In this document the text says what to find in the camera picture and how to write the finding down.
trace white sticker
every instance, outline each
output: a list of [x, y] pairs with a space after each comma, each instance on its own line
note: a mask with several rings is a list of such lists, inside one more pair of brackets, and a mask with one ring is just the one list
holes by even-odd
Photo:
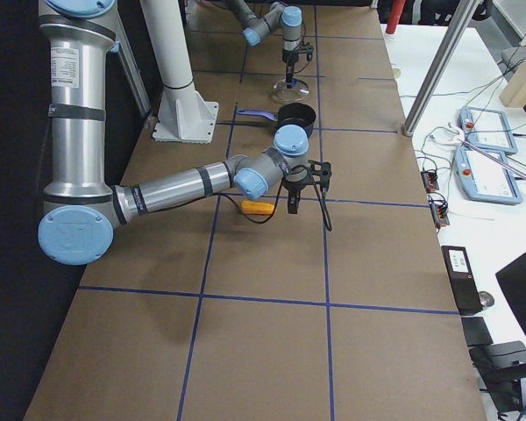
[[80, 88], [80, 51], [74, 48], [51, 48], [51, 85]]
[[450, 263], [452, 264], [452, 270], [454, 272], [463, 272], [467, 274], [466, 255], [460, 250], [448, 250], [450, 255]]

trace red cylinder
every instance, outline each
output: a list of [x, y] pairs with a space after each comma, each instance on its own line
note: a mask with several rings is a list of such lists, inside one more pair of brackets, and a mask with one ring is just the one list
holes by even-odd
[[395, 32], [397, 24], [400, 23], [400, 18], [402, 17], [404, 5], [405, 0], [394, 0], [394, 4], [392, 5], [392, 11], [389, 14], [389, 20], [387, 22], [386, 33], [392, 34]]

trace white desk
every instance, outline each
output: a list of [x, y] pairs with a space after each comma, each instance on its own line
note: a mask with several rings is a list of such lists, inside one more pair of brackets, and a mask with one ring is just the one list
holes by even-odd
[[[397, 85], [407, 115], [432, 59], [438, 49], [446, 28], [433, 26], [399, 25], [394, 35], [384, 35], [390, 60], [402, 71]], [[479, 34], [468, 28], [462, 37], [451, 61], [444, 71], [436, 94], [469, 91], [491, 82], [501, 75], [491, 54]], [[469, 105], [490, 110], [505, 111], [514, 132], [526, 134], [526, 113], [522, 109], [507, 109], [499, 100], [506, 81], [492, 84]], [[457, 123], [458, 111], [477, 93], [434, 96], [417, 126], [413, 145], [420, 149], [425, 136], [437, 126], [448, 122]], [[438, 130], [438, 139], [449, 139], [451, 135]], [[516, 138], [519, 152], [514, 158], [526, 163], [526, 138]], [[452, 160], [455, 146], [440, 146], [428, 140], [424, 151]], [[439, 167], [447, 167], [444, 160], [436, 159]], [[518, 185], [523, 202], [516, 206], [477, 203], [466, 199], [455, 174], [439, 171], [438, 182], [441, 193], [449, 202], [450, 225], [440, 230], [440, 245], [464, 246], [467, 249], [478, 290], [485, 290], [495, 298], [495, 305], [480, 313], [485, 319], [494, 343], [521, 340], [526, 346], [526, 337], [516, 322], [515, 316], [501, 293], [495, 273], [526, 252], [526, 182]], [[487, 419], [495, 420], [496, 411], [487, 394], [483, 396]]]

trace black bracket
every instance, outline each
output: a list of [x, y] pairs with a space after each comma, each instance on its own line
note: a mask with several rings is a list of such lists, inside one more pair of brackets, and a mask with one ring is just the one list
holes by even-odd
[[290, 182], [286, 178], [282, 185], [288, 191], [288, 213], [298, 213], [300, 204], [300, 192], [306, 186], [316, 185], [320, 189], [322, 197], [325, 198], [330, 188], [331, 164], [329, 162], [308, 161], [306, 175], [297, 182]]

